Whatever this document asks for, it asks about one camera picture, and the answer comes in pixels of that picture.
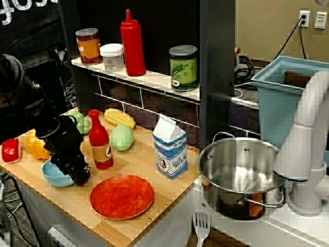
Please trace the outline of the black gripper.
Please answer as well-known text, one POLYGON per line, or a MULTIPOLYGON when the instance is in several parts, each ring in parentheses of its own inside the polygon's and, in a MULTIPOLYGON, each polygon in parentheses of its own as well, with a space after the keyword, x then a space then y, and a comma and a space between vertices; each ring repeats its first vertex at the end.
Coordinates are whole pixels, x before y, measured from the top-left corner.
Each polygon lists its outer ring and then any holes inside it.
POLYGON ((50 161, 63 174, 69 173, 77 186, 83 186, 90 178, 90 166, 80 151, 83 137, 77 129, 77 121, 66 115, 43 118, 35 130, 36 136, 45 142, 45 148, 51 153, 50 161))

